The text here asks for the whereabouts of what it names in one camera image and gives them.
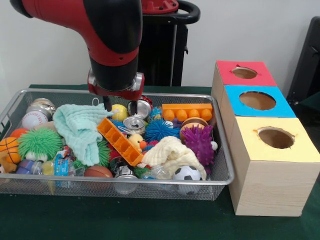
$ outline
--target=wooden cube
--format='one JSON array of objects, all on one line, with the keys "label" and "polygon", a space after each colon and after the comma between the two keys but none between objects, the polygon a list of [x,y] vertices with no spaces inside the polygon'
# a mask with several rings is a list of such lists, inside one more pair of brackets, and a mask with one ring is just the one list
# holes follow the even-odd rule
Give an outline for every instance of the wooden cube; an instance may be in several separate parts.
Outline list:
[{"label": "wooden cube", "polygon": [[295,118],[281,91],[276,86],[226,85],[220,113],[228,142],[235,116]]},{"label": "wooden cube", "polygon": [[225,85],[277,86],[262,61],[217,61],[211,96],[215,97],[219,106]]},{"label": "wooden cube", "polygon": [[229,146],[236,215],[301,215],[320,171],[320,155],[299,119],[236,116]]}]

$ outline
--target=soccer ball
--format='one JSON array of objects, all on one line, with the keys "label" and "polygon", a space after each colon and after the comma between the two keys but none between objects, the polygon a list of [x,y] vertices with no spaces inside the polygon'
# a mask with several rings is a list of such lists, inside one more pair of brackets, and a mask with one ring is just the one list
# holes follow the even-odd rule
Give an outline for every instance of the soccer ball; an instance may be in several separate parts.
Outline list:
[{"label": "soccer ball", "polygon": [[[181,166],[173,174],[174,180],[202,180],[200,172],[194,166]],[[178,192],[182,195],[194,195],[199,192],[201,186],[199,185],[179,185]]]}]

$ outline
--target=wire mesh tray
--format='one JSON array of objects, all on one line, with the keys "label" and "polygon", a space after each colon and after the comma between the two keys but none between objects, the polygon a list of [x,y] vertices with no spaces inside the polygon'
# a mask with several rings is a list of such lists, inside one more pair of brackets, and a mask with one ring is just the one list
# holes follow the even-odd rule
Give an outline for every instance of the wire mesh tray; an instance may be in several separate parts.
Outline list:
[{"label": "wire mesh tray", "polygon": [[[154,106],[171,104],[213,105],[210,124],[218,143],[212,174],[206,181],[146,180],[126,178],[44,176],[25,174],[0,174],[0,193],[87,197],[124,197],[147,199],[187,199],[214,201],[225,185],[234,179],[234,170],[217,101],[208,95],[144,93]],[[0,115],[0,140],[21,127],[28,106],[37,98],[51,100],[56,107],[64,104],[91,105],[96,98],[86,90],[25,89],[15,94]],[[125,99],[111,97],[113,104],[127,106]]]}]

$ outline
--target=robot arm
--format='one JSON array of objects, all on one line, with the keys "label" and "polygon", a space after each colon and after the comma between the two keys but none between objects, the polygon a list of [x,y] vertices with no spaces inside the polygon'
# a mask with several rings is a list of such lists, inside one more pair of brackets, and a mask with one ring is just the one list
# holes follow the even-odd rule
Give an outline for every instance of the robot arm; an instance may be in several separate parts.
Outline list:
[{"label": "robot arm", "polygon": [[141,0],[10,0],[28,18],[38,18],[78,32],[86,42],[92,71],[90,92],[137,101],[144,76],[137,73],[142,37]]}]

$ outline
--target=orange plastic block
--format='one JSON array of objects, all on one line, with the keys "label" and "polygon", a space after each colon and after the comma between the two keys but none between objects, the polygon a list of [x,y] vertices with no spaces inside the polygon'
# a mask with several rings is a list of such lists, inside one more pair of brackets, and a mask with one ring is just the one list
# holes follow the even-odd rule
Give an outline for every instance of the orange plastic block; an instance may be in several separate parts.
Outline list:
[{"label": "orange plastic block", "polygon": [[166,121],[173,121],[177,118],[178,121],[183,122],[193,117],[210,121],[213,117],[212,110],[210,103],[162,104],[162,117]]},{"label": "orange plastic block", "polygon": [[97,129],[128,164],[135,167],[141,163],[144,157],[142,153],[136,149],[109,119],[103,119]]}]

